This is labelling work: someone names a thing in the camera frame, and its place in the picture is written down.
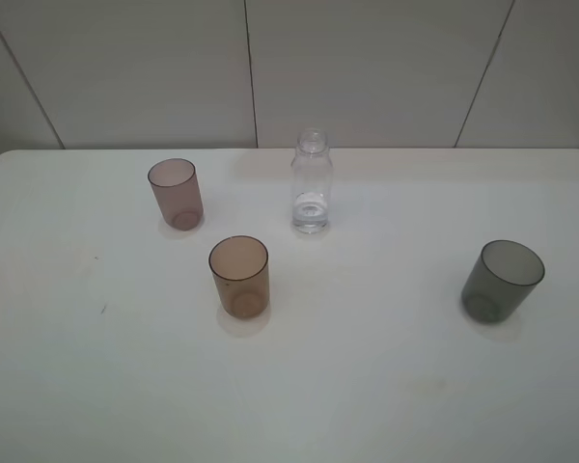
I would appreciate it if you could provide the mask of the pink translucent plastic cup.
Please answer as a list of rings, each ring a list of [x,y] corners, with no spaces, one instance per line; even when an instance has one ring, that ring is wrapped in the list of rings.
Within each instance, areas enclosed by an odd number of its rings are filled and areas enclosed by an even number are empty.
[[[150,168],[148,181],[168,226],[182,232],[199,226],[204,206],[192,162],[182,158],[160,161]]]

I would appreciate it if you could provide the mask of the grey translucent plastic cup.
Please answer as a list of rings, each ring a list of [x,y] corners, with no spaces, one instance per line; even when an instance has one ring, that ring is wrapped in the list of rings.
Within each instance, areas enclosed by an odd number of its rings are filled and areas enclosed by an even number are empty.
[[[480,324],[502,323],[544,276],[544,263],[532,249],[511,240],[490,241],[461,291],[461,307]]]

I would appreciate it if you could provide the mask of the brown translucent plastic cup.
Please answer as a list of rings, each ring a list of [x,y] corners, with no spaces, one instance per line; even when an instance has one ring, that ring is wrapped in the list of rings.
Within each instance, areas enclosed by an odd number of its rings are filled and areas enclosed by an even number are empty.
[[[257,238],[230,236],[210,251],[208,266],[226,313],[248,319],[269,305],[269,253]]]

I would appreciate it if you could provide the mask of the clear plastic water bottle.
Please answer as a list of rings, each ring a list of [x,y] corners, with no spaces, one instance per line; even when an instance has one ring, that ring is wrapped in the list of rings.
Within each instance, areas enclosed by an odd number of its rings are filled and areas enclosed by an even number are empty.
[[[292,225],[303,233],[321,232],[329,221],[333,164],[326,133],[309,128],[297,139],[291,162]]]

